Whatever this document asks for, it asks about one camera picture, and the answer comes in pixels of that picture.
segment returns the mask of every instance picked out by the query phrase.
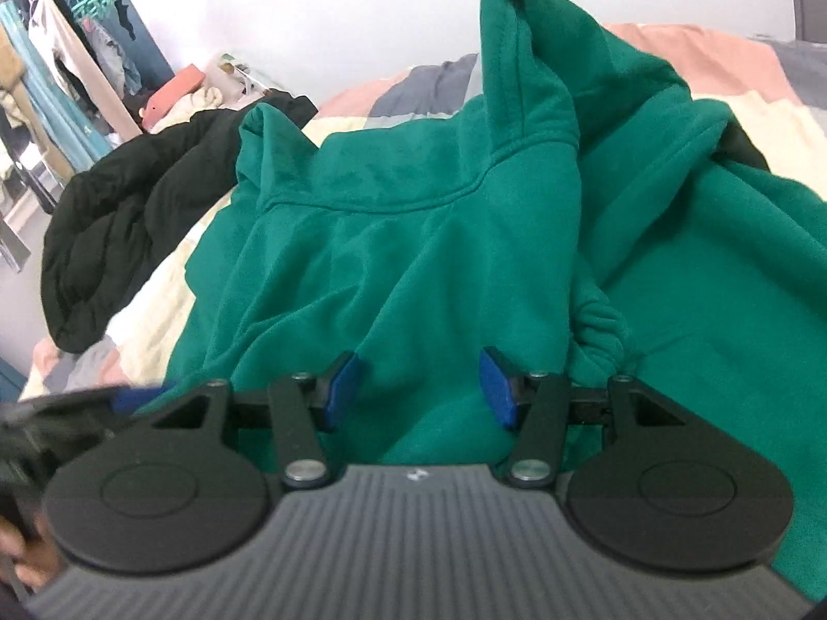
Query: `brown garment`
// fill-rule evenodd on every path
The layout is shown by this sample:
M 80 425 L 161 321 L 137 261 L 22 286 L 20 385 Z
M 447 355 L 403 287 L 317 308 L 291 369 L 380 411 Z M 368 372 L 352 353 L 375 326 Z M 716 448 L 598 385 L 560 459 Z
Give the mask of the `brown garment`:
M 55 77 L 58 76 L 55 59 L 59 58 L 66 69 L 83 82 L 89 98 L 98 107 L 106 123 L 112 126 L 124 142 L 142 134 L 54 0 L 37 1 L 29 23 L 29 39 Z
M 11 46 L 6 30 L 0 25 L 0 86 L 14 98 L 18 109 L 28 121 L 27 125 L 32 133 L 32 141 L 40 149 L 47 167 L 58 177 L 69 181 L 75 171 L 69 161 L 66 160 L 63 152 L 49 139 L 43 124 L 37 118 L 26 87 L 23 86 L 22 78 L 25 72 L 26 66 L 18 56 L 18 52 Z

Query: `green fabric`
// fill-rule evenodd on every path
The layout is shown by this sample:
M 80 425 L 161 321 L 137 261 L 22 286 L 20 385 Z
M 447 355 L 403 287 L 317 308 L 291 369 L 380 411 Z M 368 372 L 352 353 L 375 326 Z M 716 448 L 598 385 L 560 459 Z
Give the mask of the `green fabric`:
M 824 594 L 822 203 L 716 154 L 727 105 L 566 0 L 482 0 L 481 39 L 483 95 L 451 119 L 316 148 L 251 111 L 168 379 L 260 388 L 355 349 L 370 370 L 332 454 L 448 463 L 513 442 L 484 345 L 584 385 L 634 370 L 783 468 L 777 569 Z

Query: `pink fabric patch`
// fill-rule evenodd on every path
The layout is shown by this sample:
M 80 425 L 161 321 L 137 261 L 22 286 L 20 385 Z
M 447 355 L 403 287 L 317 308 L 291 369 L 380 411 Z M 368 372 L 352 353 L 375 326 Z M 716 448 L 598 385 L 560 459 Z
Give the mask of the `pink fabric patch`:
M 636 49 L 669 61 L 693 93 L 740 96 L 756 90 L 766 102 L 801 100 L 767 44 L 698 25 L 605 26 Z
M 60 361 L 60 350 L 57 349 L 55 341 L 45 337 L 32 349 L 32 367 L 45 378 Z
M 316 119 L 323 119 L 326 116 L 367 116 L 371 113 L 373 105 L 390 90 L 410 74 L 410 70 L 400 72 L 390 79 L 377 79 L 373 82 L 363 83 L 355 88 L 349 88 L 331 98 L 318 108 Z
M 129 378 L 121 368 L 121 350 L 113 349 L 103 360 L 96 386 L 111 387 L 119 384 L 129 384 Z

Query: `blue curtain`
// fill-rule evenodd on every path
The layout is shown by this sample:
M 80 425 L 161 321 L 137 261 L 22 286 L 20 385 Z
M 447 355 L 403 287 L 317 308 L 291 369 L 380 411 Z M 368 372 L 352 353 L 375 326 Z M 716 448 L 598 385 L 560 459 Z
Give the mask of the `blue curtain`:
M 131 38 L 129 32 L 121 26 L 116 15 L 111 15 L 102 21 L 106 32 L 113 36 L 113 39 L 121 45 L 129 59 L 135 64 L 144 88 L 155 91 L 172 79 L 175 74 L 170 64 L 160 53 L 158 45 L 152 39 L 149 30 L 141 20 L 141 16 L 135 11 L 135 5 L 131 0 L 122 0 L 127 8 L 127 19 L 132 27 Z
M 23 86 L 26 86 L 45 131 L 76 172 L 88 170 L 95 161 L 112 151 L 112 145 L 94 130 L 80 107 L 57 85 L 40 53 L 29 41 L 28 30 L 14 2 L 0 4 L 0 24 L 26 64 Z

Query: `orange-pink object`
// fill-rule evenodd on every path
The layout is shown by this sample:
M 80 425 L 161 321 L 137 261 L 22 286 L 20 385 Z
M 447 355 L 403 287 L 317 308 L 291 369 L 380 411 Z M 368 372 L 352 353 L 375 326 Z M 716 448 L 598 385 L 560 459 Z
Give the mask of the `orange-pink object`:
M 152 126 L 170 113 L 175 103 L 182 97 L 199 89 L 206 76 L 195 65 L 187 65 L 164 86 L 156 90 L 146 103 L 146 111 L 142 122 L 144 130 L 150 130 Z

